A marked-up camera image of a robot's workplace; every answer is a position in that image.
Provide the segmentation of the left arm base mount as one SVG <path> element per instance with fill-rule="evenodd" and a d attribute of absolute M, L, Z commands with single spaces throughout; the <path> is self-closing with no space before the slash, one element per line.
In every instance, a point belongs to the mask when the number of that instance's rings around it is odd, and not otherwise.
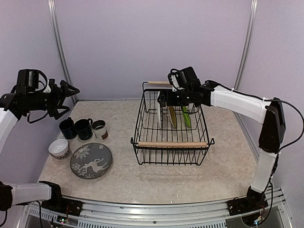
<path fill-rule="evenodd" d="M 80 216 L 82 211 L 83 202 L 75 199 L 49 199 L 42 201 L 42 208 L 48 209 L 61 214 Z"/>

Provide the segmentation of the gold patterned plate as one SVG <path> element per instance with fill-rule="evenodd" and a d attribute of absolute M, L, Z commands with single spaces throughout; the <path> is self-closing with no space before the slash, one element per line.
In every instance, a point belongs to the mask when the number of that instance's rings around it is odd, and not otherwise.
<path fill-rule="evenodd" d="M 169 113 L 169 118 L 170 118 L 172 127 L 173 127 L 173 129 L 176 129 L 177 128 L 177 119 L 176 119 L 175 109 L 173 106 L 168 106 L 168 113 Z"/>

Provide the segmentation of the dark green mug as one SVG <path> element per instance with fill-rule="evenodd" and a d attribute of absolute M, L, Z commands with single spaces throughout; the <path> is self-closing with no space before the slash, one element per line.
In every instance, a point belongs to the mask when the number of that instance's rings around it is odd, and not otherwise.
<path fill-rule="evenodd" d="M 92 138 L 93 136 L 93 132 L 91 128 L 92 123 L 93 120 L 91 118 L 80 119 L 75 122 L 75 130 L 80 140 L 86 141 Z"/>

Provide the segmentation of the grey plate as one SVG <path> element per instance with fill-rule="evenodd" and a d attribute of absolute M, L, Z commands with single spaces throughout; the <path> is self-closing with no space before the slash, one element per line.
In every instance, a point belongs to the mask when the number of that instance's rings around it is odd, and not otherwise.
<path fill-rule="evenodd" d="M 79 147 L 70 159 L 70 169 L 82 179 L 91 180 L 102 176 L 111 166 L 113 156 L 104 144 L 92 142 Z"/>

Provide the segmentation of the white cup with wood band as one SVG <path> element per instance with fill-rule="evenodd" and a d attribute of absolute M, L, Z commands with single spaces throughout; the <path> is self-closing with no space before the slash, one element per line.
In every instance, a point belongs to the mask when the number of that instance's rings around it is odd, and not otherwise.
<path fill-rule="evenodd" d="M 94 121 L 91 128 L 97 140 L 103 141 L 108 138 L 108 131 L 104 120 Z"/>

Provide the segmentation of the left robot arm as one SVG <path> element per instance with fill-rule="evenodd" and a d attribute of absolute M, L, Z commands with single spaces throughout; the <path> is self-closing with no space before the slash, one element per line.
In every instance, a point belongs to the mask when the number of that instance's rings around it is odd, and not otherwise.
<path fill-rule="evenodd" d="M 8 136 L 16 123 L 24 116 L 30 120 L 33 111 L 44 111 L 45 116 L 58 120 L 70 111 L 64 105 L 66 98 L 78 94 L 79 89 L 61 80 L 57 85 L 54 79 L 38 69 L 22 69 L 18 72 L 16 85 L 10 93 L 0 98 L 0 146 L 4 147 Z M 52 182 L 28 184 L 0 184 L 0 210 L 7 211 L 12 206 L 31 202 L 49 206 L 56 211 L 67 209 L 67 200 L 62 196 L 61 188 Z"/>

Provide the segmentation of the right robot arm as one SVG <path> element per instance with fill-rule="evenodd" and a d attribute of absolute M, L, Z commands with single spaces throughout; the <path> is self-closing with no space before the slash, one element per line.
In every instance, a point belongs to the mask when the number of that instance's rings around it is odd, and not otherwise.
<path fill-rule="evenodd" d="M 172 69 L 168 74 L 170 89 L 162 89 L 157 97 L 159 107 L 205 105 L 223 108 L 247 116 L 262 124 L 259 137 L 260 156 L 257 170 L 246 197 L 234 200 L 253 211 L 264 197 L 267 185 L 276 170 L 279 150 L 285 134 L 285 118 L 280 99 L 267 100 L 248 95 L 220 83 L 201 83 L 193 67 Z"/>

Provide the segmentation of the blue white patterned bowl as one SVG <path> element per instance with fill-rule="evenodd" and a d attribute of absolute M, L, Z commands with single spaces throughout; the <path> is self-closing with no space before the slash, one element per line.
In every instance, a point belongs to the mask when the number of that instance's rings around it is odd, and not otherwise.
<path fill-rule="evenodd" d="M 61 159 L 66 158 L 69 154 L 70 154 L 70 149 L 68 148 L 62 155 L 60 155 L 60 156 L 53 155 L 53 157 L 58 159 L 58 160 L 61 160 Z"/>

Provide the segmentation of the navy blue mug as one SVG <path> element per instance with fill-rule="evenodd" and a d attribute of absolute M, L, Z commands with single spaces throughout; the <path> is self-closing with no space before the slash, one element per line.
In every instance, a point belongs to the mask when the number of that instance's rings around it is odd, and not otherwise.
<path fill-rule="evenodd" d="M 60 131 L 62 132 L 62 135 L 67 139 L 67 140 L 72 140 L 76 138 L 77 132 L 75 129 L 74 121 L 72 120 L 71 117 L 68 117 L 67 119 L 63 120 L 59 124 Z"/>

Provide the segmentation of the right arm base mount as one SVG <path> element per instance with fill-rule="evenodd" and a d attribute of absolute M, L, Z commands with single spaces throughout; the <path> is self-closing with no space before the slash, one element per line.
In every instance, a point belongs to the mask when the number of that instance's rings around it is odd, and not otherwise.
<path fill-rule="evenodd" d="M 257 192 L 252 190 L 251 187 L 248 188 L 245 197 L 235 197 L 234 199 L 227 201 L 230 216 L 252 212 L 266 208 L 267 206 L 268 202 L 265 192 Z"/>

